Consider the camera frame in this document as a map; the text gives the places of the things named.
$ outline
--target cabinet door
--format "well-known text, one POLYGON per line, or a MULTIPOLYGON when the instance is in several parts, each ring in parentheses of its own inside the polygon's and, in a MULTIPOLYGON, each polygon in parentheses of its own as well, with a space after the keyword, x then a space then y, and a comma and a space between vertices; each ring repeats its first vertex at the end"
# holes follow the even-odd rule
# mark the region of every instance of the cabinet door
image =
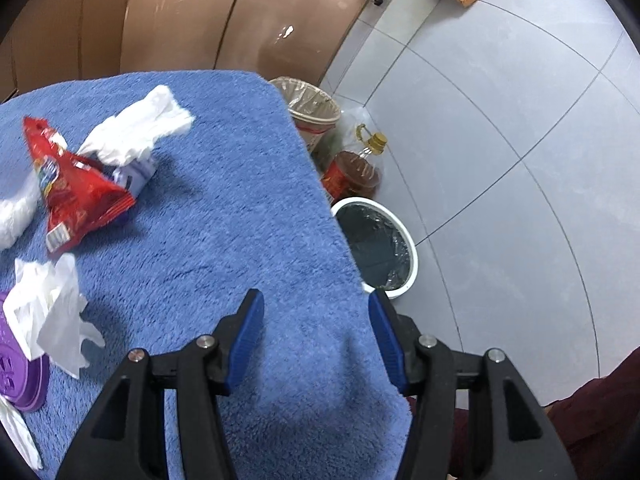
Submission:
POLYGON ((12 27, 20 93, 78 79, 82 0, 29 0, 12 27))
POLYGON ((0 103, 15 90, 14 69, 11 60, 11 37, 7 34, 0 43, 0 103))
POLYGON ((84 0, 80 40, 80 77, 120 73, 122 27, 128 0, 84 0))
POLYGON ((216 68, 318 84, 367 0, 237 0, 216 68))
POLYGON ((234 0, 129 0, 121 72, 213 68, 234 0))

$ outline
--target purple plastic container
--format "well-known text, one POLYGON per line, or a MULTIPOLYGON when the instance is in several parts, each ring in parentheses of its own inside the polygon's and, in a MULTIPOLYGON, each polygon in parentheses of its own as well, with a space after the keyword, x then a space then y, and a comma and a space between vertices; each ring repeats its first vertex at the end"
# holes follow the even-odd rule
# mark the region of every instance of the purple plastic container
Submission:
POLYGON ((35 412, 47 399, 49 356, 31 362, 24 356, 2 310, 7 294, 0 292, 0 395, 22 412, 35 412))

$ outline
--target screw head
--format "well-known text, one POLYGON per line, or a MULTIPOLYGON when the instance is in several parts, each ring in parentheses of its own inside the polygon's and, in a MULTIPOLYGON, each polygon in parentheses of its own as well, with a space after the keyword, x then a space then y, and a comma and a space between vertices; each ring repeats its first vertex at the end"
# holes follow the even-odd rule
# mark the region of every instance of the screw head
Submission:
POLYGON ((196 339, 196 345, 198 345, 200 348, 211 348, 215 344, 216 338, 209 334, 201 335, 196 339))
POLYGON ((425 348, 433 348, 438 344, 438 340, 431 334, 422 334, 418 338, 418 343, 425 348))
POLYGON ((142 359, 145 358, 145 351, 142 348, 135 348, 131 352, 129 352, 129 361, 133 361, 135 363, 139 363, 142 359))
POLYGON ((499 348, 491 348, 486 354, 494 363, 501 363, 507 358, 504 352, 499 348))

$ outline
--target person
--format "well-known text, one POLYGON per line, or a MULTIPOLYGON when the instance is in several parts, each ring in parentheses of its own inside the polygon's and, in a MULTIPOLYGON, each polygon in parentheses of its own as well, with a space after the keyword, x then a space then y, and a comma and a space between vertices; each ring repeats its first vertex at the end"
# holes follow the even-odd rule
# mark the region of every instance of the person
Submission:
MULTIPOLYGON (((410 399, 415 414, 415 399, 410 399)), ((640 420, 640 348, 608 376, 593 379, 563 400, 546 406, 578 480, 593 480, 625 444, 640 420)), ((468 411, 456 409, 449 473, 462 476, 468 449, 468 411)))

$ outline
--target red snack bag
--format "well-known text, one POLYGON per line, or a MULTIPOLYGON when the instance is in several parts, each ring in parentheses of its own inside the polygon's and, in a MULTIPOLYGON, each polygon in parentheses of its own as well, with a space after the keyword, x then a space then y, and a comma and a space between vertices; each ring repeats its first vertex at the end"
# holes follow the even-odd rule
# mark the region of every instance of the red snack bag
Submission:
POLYGON ((78 245, 85 234, 107 225, 136 203, 129 191, 95 169, 95 161, 60 146, 58 132, 46 120, 25 117, 22 127, 49 209, 49 254, 78 245))

